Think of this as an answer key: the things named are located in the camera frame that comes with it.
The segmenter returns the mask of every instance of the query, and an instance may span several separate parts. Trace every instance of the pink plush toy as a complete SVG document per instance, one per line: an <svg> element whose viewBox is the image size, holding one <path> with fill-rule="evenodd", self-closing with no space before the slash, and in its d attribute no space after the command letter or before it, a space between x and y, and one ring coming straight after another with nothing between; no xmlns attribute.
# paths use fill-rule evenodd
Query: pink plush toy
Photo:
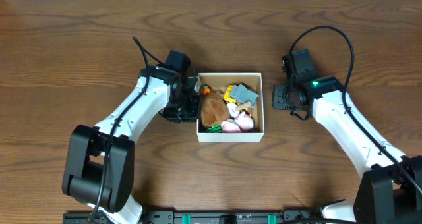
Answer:
<svg viewBox="0 0 422 224"><path fill-rule="evenodd" d="M235 120L228 119L223 121L221 127L223 133L248 132L253 128L253 119L246 112L242 112Z"/></svg>
<svg viewBox="0 0 422 224"><path fill-rule="evenodd" d="M239 125L233 119L223 121L221 127L223 133L241 133Z"/></svg>
<svg viewBox="0 0 422 224"><path fill-rule="evenodd" d="M237 116L235 122L239 125L242 132L247 132L253 128L253 119L246 112L242 112Z"/></svg>

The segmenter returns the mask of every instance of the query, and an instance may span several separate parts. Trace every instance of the stuffed toy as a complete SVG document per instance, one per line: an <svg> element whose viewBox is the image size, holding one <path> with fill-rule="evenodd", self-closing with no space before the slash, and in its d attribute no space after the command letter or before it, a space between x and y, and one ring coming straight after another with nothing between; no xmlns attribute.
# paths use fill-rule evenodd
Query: stuffed toy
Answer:
<svg viewBox="0 0 422 224"><path fill-rule="evenodd" d="M222 94L215 91L208 93L202 101L200 112L202 125L205 128L210 128L214 125L220 125L228 118L230 118L229 109L224 103Z"/></svg>
<svg viewBox="0 0 422 224"><path fill-rule="evenodd" d="M236 117L236 119L228 119L222 122L223 133L240 133L248 132L253 128L254 122L253 119L242 112Z"/></svg>

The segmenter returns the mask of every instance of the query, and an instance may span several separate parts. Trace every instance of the green toy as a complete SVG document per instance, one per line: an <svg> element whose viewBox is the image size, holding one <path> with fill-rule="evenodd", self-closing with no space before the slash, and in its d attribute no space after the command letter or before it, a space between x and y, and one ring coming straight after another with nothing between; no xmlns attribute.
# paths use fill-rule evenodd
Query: green toy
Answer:
<svg viewBox="0 0 422 224"><path fill-rule="evenodd" d="M222 130L222 127L220 125L214 125L211 128L207 128L206 129L206 132L209 132L209 133L222 133L223 130Z"/></svg>

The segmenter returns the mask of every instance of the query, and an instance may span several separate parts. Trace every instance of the brown plush toy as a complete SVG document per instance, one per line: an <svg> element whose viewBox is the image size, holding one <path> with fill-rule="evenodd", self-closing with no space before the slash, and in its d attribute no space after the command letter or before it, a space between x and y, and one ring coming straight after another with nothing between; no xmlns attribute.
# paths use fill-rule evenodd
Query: brown plush toy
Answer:
<svg viewBox="0 0 422 224"><path fill-rule="evenodd" d="M229 109L225 105L221 93L210 92L205 96L200 112L200 120L205 128L220 125L228 118L230 118Z"/></svg>

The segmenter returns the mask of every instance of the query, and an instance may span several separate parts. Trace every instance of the gray toy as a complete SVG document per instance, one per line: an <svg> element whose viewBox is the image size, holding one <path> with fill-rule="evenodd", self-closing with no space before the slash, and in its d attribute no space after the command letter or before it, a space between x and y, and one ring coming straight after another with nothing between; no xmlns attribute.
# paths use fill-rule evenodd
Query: gray toy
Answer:
<svg viewBox="0 0 422 224"><path fill-rule="evenodd" d="M240 104L250 101L252 106L249 107L249 109L252 109L259 95L248 90L244 85L238 85L233 86L233 89L231 89L230 92L230 97L236 99L236 102Z"/></svg>

